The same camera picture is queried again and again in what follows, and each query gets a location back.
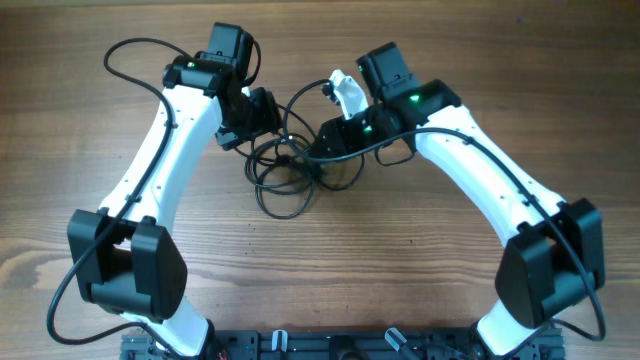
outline wire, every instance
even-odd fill
[[[277,104],[277,106],[280,109],[286,109],[280,104]],[[325,182],[324,176],[326,174],[319,165],[304,160],[300,161],[300,157],[298,155],[292,156],[288,154],[281,154],[279,151],[279,147],[283,144],[286,144],[288,141],[294,141],[298,146],[302,148],[303,152],[307,152],[311,150],[313,141],[315,141],[316,139],[315,131],[313,131],[311,126],[309,126],[309,124],[302,117],[300,117],[293,111],[290,111],[289,113],[298,121],[300,121],[300,123],[309,131],[312,141],[309,141],[306,137],[297,133],[289,133],[287,137],[278,133],[278,137],[276,139],[269,140],[259,145],[258,147],[255,146],[255,139],[251,139],[251,148],[249,153],[245,153],[237,147],[234,149],[238,154],[245,158],[245,177],[252,185],[254,185],[255,197],[256,202],[258,203],[258,207],[268,216],[279,220],[292,219],[304,212],[304,210],[311,203],[313,195],[317,190],[318,184],[330,191],[343,191],[352,187],[353,184],[355,184],[362,175],[365,165],[365,158],[364,155],[362,155],[360,158],[360,167],[353,179],[351,179],[351,181],[344,185],[333,186]],[[265,153],[267,153],[269,150],[274,151],[275,157],[270,158],[265,156]],[[264,166],[265,169],[259,171],[258,165]],[[296,173],[298,176],[294,180],[283,183],[269,185],[265,184],[265,179],[270,174],[272,174],[276,168],[288,168],[291,172]],[[281,190],[282,188],[288,186],[295,186],[296,188],[294,188],[293,190]],[[282,196],[299,195],[302,193],[306,193],[306,198],[303,204],[294,212],[286,215],[278,215],[271,212],[267,208],[263,197],[264,192]]]
[[[380,164],[382,166],[385,166],[385,167],[404,164],[404,163],[406,163],[408,161],[411,161],[416,156],[416,153],[411,151],[411,155],[409,155],[408,157],[406,157],[406,158],[404,158],[404,159],[402,159],[400,161],[396,161],[396,162],[392,162],[392,163],[383,163],[380,160],[380,149],[382,149],[382,147],[377,148],[375,150],[375,152],[374,152],[374,155],[376,157],[376,161],[378,162],[378,164]]]
[[[580,261],[580,258],[576,254],[575,250],[571,247],[571,245],[569,244],[569,241],[562,234],[562,231],[560,231],[558,226],[553,222],[553,220],[551,219],[549,214],[538,203],[536,197],[533,196],[527,190],[527,188],[522,184],[522,182],[513,174],[513,172],[511,172],[511,170],[495,154],[493,154],[489,149],[484,147],[482,144],[476,142],[473,137],[467,136],[467,135],[462,134],[462,133],[460,133],[458,131],[451,130],[451,129],[446,129],[446,128],[436,128],[436,127],[419,128],[419,129],[407,131],[407,132],[404,132],[402,134],[398,134],[398,135],[392,136],[389,139],[386,139],[386,140],[381,141],[381,142],[379,142],[377,144],[371,145],[371,146],[369,146],[367,148],[364,148],[362,150],[353,152],[351,154],[338,156],[338,157],[334,157],[334,158],[315,158],[315,157],[310,157],[310,156],[306,155],[304,151],[302,151],[300,148],[298,148],[298,146],[297,146],[297,144],[295,142],[290,141],[288,139],[289,138],[289,130],[288,130],[288,126],[287,126],[287,121],[288,121],[288,118],[289,118],[289,113],[291,112],[291,108],[293,107],[293,104],[305,92],[309,91],[310,89],[312,89],[312,88],[314,88],[316,86],[323,85],[323,84],[325,84],[327,82],[329,82],[329,80],[321,79],[321,80],[317,80],[317,81],[314,81],[314,82],[310,83],[309,85],[307,85],[307,86],[303,87],[302,89],[300,89],[291,98],[291,100],[289,101],[289,104],[287,104],[284,116],[282,118],[282,130],[283,130],[285,141],[288,142],[289,146],[296,153],[296,155],[298,155],[300,158],[302,158],[305,161],[308,161],[310,163],[316,163],[316,164],[323,164],[323,163],[326,164],[326,163],[347,161],[347,160],[355,158],[356,156],[364,155],[365,153],[367,153],[367,152],[369,152],[371,150],[378,150],[379,148],[381,148],[381,147],[385,146],[386,144],[389,144],[389,143],[391,143],[391,142],[393,142],[395,140],[407,137],[409,135],[417,135],[417,134],[422,134],[422,133],[448,134],[448,135],[456,136],[456,137],[462,139],[465,145],[475,146],[478,150],[480,150],[480,152],[482,152],[491,161],[493,161],[493,163],[496,164],[496,166],[498,166],[498,168],[500,168],[500,170],[511,180],[511,182],[513,182],[513,184],[522,193],[522,195],[524,195],[524,197],[528,201],[528,203],[531,204],[536,209],[536,211],[538,211],[538,213],[540,213],[540,215],[542,216],[545,224],[551,230],[553,236],[556,238],[556,240],[558,242],[560,242],[562,247],[569,254],[569,258],[571,259],[571,262],[573,263],[573,265],[575,266],[576,270],[578,271],[578,274],[580,275],[580,279],[583,282],[583,285],[584,285],[584,288],[586,290],[587,296],[589,297],[589,300],[590,300],[591,305],[593,307],[593,311],[595,313],[596,321],[597,321],[597,324],[598,324],[598,335],[593,335],[593,334],[587,333],[586,331],[578,328],[577,326],[575,326],[573,324],[570,324],[570,323],[568,323],[566,321],[563,321],[563,320],[551,319],[549,322],[551,324],[564,326],[567,329],[576,332],[578,335],[580,335],[580,336],[582,336],[582,337],[584,337],[586,339],[592,340],[592,341],[601,341],[601,340],[603,340],[605,338],[605,336],[606,336],[606,325],[605,325],[605,320],[604,320],[604,313],[602,311],[602,306],[600,305],[600,301],[598,300],[598,296],[596,295],[596,292],[595,292],[594,288],[589,283],[587,272],[586,272],[582,262]],[[377,110],[378,106],[377,106],[376,103],[377,103],[377,96],[374,96],[374,106],[370,111]]]
[[[253,41],[253,45],[256,47],[256,53],[258,54],[258,64],[256,65],[256,70],[253,72],[253,75],[244,79],[242,86],[250,86],[256,81],[256,77],[258,76],[258,72],[260,71],[260,63],[262,62],[262,52],[260,52],[260,44],[257,41]]]
[[[69,271],[67,272],[67,275],[65,275],[65,277],[62,279],[62,282],[58,286],[58,289],[56,290],[56,292],[55,292],[55,294],[53,296],[53,299],[51,300],[51,304],[49,305],[49,311],[47,312],[47,331],[48,331],[49,335],[51,336],[51,338],[53,338],[55,341],[57,341],[57,342],[59,342],[61,344],[65,344],[65,345],[83,345],[83,344],[88,344],[88,343],[103,339],[103,338],[105,338],[105,337],[107,337],[109,335],[112,335],[112,334],[114,334],[116,332],[119,332],[119,331],[127,329],[127,328],[140,327],[143,330],[145,330],[146,332],[152,334],[152,336],[153,336],[153,334],[155,334],[154,338],[156,339],[156,341],[158,341],[166,349],[168,349],[169,352],[173,352],[174,353],[173,354],[174,357],[179,357],[179,355],[175,351],[173,351],[173,349],[171,349],[171,347],[168,344],[166,344],[166,342],[164,342],[155,332],[153,332],[152,329],[150,329],[147,326],[147,324],[145,324],[143,322],[125,323],[125,324],[113,327],[113,328],[111,328],[109,330],[103,331],[103,332],[101,332],[99,334],[96,334],[96,335],[93,335],[93,336],[89,336],[89,337],[86,337],[86,338],[82,338],[82,339],[65,338],[65,337],[61,336],[56,331],[56,328],[55,328],[56,310],[58,308],[58,305],[60,303],[62,295],[64,294],[65,290],[67,289],[67,287],[71,283],[71,280],[73,279],[73,277],[78,272],[78,269],[82,265],[84,265],[84,263],[87,261],[89,256],[91,256],[91,254],[96,250],[96,248],[98,246],[100,246],[102,243],[104,243],[109,238],[109,236],[113,233],[113,231],[115,230],[115,228],[118,225],[118,223],[120,222],[120,220],[122,220],[124,215],[129,211],[129,209],[134,204],[136,199],[140,196],[145,184],[149,180],[149,177],[153,174],[153,171],[155,170],[158,162],[160,161],[160,158],[162,157],[162,154],[163,154],[165,148],[167,147],[167,144],[169,143],[169,139],[171,138],[171,132],[173,130],[173,124],[175,123],[174,122],[173,109],[171,108],[171,104],[169,103],[167,98],[162,94],[162,92],[160,92],[159,90],[157,90],[156,88],[154,88],[153,86],[149,85],[148,83],[146,83],[144,81],[135,79],[135,78],[133,78],[131,76],[125,75],[125,74],[113,69],[109,65],[109,57],[111,56],[111,54],[113,54],[114,51],[116,51],[117,49],[119,49],[120,47],[122,47],[124,45],[131,44],[131,43],[136,43],[136,42],[148,42],[148,43],[154,43],[154,44],[163,45],[163,46],[166,46],[168,48],[171,48],[171,49],[179,52],[180,54],[182,54],[182,55],[184,55],[186,57],[191,57],[188,53],[186,53],[182,49],[180,49],[180,48],[178,48],[178,47],[176,47],[176,46],[174,46],[174,45],[172,45],[170,43],[167,43],[167,42],[162,41],[162,40],[151,39],[151,38],[133,38],[133,39],[124,40],[124,41],[121,41],[121,42],[113,45],[105,53],[105,55],[104,55],[104,67],[107,69],[107,71],[109,71],[111,74],[113,74],[113,75],[115,75],[115,76],[117,76],[117,77],[119,77],[121,79],[124,79],[126,81],[129,81],[131,83],[134,83],[136,85],[139,85],[139,86],[149,90],[156,97],[158,97],[158,99],[160,99],[160,102],[162,102],[162,105],[164,106],[164,108],[166,110],[166,113],[167,113],[167,123],[165,124],[165,132],[164,132],[164,135],[162,137],[162,141],[160,142],[160,145],[158,146],[158,150],[156,151],[155,155],[151,159],[151,162],[149,163],[149,166],[147,167],[145,172],[142,174],[142,177],[140,178],[140,181],[135,186],[135,188],[133,189],[131,194],[127,197],[127,200],[126,200],[124,206],[122,207],[122,209],[120,209],[120,211],[116,214],[116,216],[113,218],[113,220],[111,220],[109,225],[107,225],[107,227],[102,232],[100,232],[100,234],[98,234],[98,236],[96,236],[95,241],[78,258],[78,260],[73,264],[71,269],[69,269]]]

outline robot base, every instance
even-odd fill
[[[216,331],[215,336],[226,350],[219,360],[407,360],[385,340],[384,332],[289,333],[283,347],[276,333],[257,331]],[[433,328],[408,331],[402,335],[406,346],[420,360],[494,359],[474,341],[469,328]],[[286,348],[286,351],[272,350]],[[120,347],[120,360],[164,360],[166,355],[146,333],[125,335]],[[561,330],[550,328],[526,344],[513,360],[564,360]]]

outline wooden table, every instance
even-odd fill
[[[75,209],[96,209],[128,168],[158,101],[109,75],[106,49],[148,36],[189,52],[214,21],[262,45],[255,86],[286,103],[336,68],[396,41],[423,81],[446,81],[519,165],[568,200],[602,212],[608,320],[603,343],[569,334],[571,359],[640,353],[640,11],[632,2],[260,3],[76,7],[0,13],[0,358],[112,359],[119,336],[82,347],[45,331],[71,266]],[[131,46],[112,63],[160,85],[174,54]],[[317,92],[296,109],[314,127],[336,116]],[[401,148],[392,150],[400,152]],[[187,296],[218,329],[467,326],[497,299],[502,250],[482,214],[420,158],[383,168],[368,157],[353,189],[320,191],[277,221],[257,207],[243,159],[210,144],[180,204],[174,240]],[[338,169],[348,176],[352,168]],[[290,210],[303,197],[268,198]],[[587,302],[566,318],[594,328]],[[68,336],[122,322],[85,304],[76,284],[57,324]]]

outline metal base plate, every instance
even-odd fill
[[[493,359],[473,343],[469,328],[434,328],[402,332],[407,345],[422,360]],[[220,360],[331,360],[341,358],[329,351],[332,338],[348,336],[365,360],[404,360],[384,339],[384,332],[289,333],[287,351],[272,351],[272,333],[257,331],[216,331],[227,354]],[[120,360],[168,359],[146,333],[125,335]],[[512,360],[564,360],[561,330],[548,329],[515,354]]]

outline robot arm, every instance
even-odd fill
[[[183,297],[186,265],[171,239],[179,199],[213,136],[229,150],[282,127],[271,93],[262,88],[249,92],[245,87],[251,36],[231,25],[216,24],[214,29],[220,30],[212,34],[207,52],[195,58],[178,56],[165,70],[163,95],[174,114],[173,134],[139,198],[109,241],[97,247],[77,272],[85,301],[146,324],[172,355],[203,360],[219,359],[220,348],[211,321]],[[402,138],[413,152],[447,173],[478,206],[505,247],[496,277],[500,300],[475,327],[492,356],[518,349],[545,321],[581,301],[585,289],[558,247],[547,243],[550,233],[541,213],[486,154],[451,134],[401,135],[415,129],[446,129],[488,149],[562,227],[591,285],[596,289],[604,285],[600,218],[590,203],[567,205],[527,175],[482,132],[444,83],[436,80],[420,86],[394,44],[370,52],[358,64],[374,102],[381,100],[384,109],[369,106],[356,81],[336,70],[323,92],[341,106],[344,116],[322,125],[310,155],[329,161],[365,151],[372,144],[379,146],[394,136]],[[72,217],[68,239],[74,262],[113,221],[149,165],[168,125],[165,111],[161,104],[131,167],[100,210],[78,210]],[[131,250],[113,246],[125,239],[131,239]]]

